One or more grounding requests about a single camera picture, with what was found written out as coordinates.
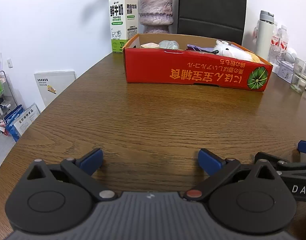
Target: plush toy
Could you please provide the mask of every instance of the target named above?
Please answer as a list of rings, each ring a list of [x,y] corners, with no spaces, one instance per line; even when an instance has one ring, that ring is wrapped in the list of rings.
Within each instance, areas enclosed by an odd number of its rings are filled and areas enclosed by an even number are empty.
[[[254,53],[246,52],[236,47],[230,46],[226,41],[216,41],[216,46],[214,50],[219,51],[217,55],[233,57],[257,63],[261,62],[258,56],[256,56]]]

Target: white sign board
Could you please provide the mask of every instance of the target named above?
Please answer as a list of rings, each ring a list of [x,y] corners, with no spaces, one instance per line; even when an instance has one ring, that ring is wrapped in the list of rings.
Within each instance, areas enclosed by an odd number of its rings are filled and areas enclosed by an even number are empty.
[[[33,121],[40,115],[36,104],[30,106],[25,110],[13,123],[20,135],[23,135],[26,129],[33,123]]]
[[[76,79],[74,71],[52,71],[34,74],[45,107]]]

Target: pink ceramic vase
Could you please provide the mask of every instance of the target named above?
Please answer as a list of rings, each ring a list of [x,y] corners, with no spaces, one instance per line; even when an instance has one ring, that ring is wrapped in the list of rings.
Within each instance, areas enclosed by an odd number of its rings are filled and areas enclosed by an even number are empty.
[[[169,33],[173,23],[173,0],[140,0],[140,23],[144,33]]]

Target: red button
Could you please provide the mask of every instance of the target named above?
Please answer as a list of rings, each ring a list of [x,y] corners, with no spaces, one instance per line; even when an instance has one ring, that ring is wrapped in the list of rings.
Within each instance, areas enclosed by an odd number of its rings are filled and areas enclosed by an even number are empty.
[[[197,189],[191,189],[188,192],[186,192],[186,195],[191,198],[198,198],[202,196],[202,192]]]

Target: white device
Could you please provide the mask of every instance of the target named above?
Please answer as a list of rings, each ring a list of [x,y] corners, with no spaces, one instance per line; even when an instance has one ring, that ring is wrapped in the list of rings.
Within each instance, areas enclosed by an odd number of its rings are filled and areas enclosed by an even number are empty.
[[[297,53],[296,53],[296,51],[295,51],[293,48],[287,48],[286,51],[287,51],[289,54],[286,53],[286,54],[284,55],[284,59],[285,59],[287,62],[291,63],[291,64],[295,63],[295,59],[297,58]]]
[[[45,107],[76,79],[74,71],[39,72],[34,77]]]
[[[258,34],[255,44],[255,54],[267,59],[271,47],[274,29],[274,14],[261,11],[259,15]]]

